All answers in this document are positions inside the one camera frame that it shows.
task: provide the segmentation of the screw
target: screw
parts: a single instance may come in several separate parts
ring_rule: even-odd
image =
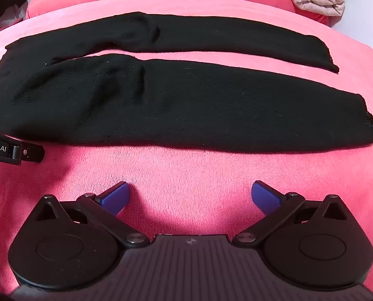
[[[251,243],[256,240],[252,233],[242,232],[236,236],[236,239],[241,243]]]
[[[142,233],[131,233],[127,236],[127,241],[132,244],[142,243],[146,241],[146,236]]]

